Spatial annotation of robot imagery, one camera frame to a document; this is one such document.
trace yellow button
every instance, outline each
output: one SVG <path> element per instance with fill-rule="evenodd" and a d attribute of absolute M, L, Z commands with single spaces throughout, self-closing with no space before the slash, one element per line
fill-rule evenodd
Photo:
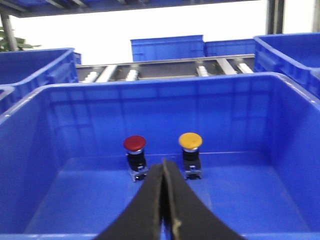
<path fill-rule="evenodd" d="M 179 137 L 179 143 L 185 149 L 195 149 L 202 144 L 202 137 L 194 132 L 186 132 Z"/>

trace bin floor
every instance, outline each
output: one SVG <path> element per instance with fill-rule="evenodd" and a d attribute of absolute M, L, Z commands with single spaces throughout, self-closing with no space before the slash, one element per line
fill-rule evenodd
<path fill-rule="evenodd" d="M 203 203 L 240 234 L 309 232 L 285 185 L 258 152 L 202 153 L 202 179 L 187 180 Z M 181 168 L 180 155 L 147 155 Z M 142 182 L 125 157 L 72 158 L 27 226 L 29 234 L 99 233 L 123 211 Z"/>

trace metal pole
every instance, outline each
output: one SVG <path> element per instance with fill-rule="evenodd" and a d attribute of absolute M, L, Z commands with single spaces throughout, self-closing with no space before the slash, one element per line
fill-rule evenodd
<path fill-rule="evenodd" d="M 320 0 L 314 0 L 312 32 L 320 32 Z"/>
<path fill-rule="evenodd" d="M 14 31 L 11 26 L 10 16 L 5 12 L 1 11 L 1 21 L 5 34 L 5 39 L 8 42 L 10 51 L 18 51 L 18 44 L 14 35 Z"/>
<path fill-rule="evenodd" d="M 285 0 L 268 0 L 267 4 L 266 33 L 282 34 Z"/>

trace plastic storage bin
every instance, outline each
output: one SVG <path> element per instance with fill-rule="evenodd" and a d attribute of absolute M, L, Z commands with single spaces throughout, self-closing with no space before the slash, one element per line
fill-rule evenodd
<path fill-rule="evenodd" d="M 255 72 L 285 74 L 320 97 L 320 33 L 256 36 Z"/>
<path fill-rule="evenodd" d="M 15 101 L 39 86 L 78 82 L 73 48 L 1 52 L 0 73 Z"/>
<path fill-rule="evenodd" d="M 12 96 L 14 90 L 15 88 L 12 86 L 0 86 L 0 114 L 14 104 L 14 98 Z"/>
<path fill-rule="evenodd" d="M 124 139 L 144 136 L 149 165 L 167 158 L 182 169 L 185 132 L 203 138 L 202 179 L 188 184 L 236 232 L 248 240 L 320 238 L 320 100 L 286 76 L 36 91 L 0 116 L 1 239 L 92 238 L 141 185 L 129 176 Z"/>
<path fill-rule="evenodd" d="M 202 35 L 131 40 L 133 61 L 204 57 Z"/>
<path fill-rule="evenodd" d="M 204 43 L 206 57 L 254 53 L 255 41 L 253 39 L 208 41 Z"/>
<path fill-rule="evenodd" d="M 80 65 L 80 64 L 82 64 L 82 59 L 81 59 L 81 53 L 77 53 L 77 52 L 75 52 L 74 53 L 74 64 L 78 64 L 78 65 Z"/>

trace leaf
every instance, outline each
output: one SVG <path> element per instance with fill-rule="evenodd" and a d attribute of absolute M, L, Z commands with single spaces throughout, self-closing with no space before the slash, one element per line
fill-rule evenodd
<path fill-rule="evenodd" d="M 33 49 L 34 47 L 30 44 L 26 44 L 26 43 L 18 43 L 18 47 L 22 48 L 22 49 Z"/>
<path fill-rule="evenodd" d="M 0 40 L 0 47 L 5 47 L 8 45 L 8 42 L 4 39 Z"/>
<path fill-rule="evenodd" d="M 24 38 L 16 37 L 15 39 L 18 44 L 24 44 L 26 42 Z"/>

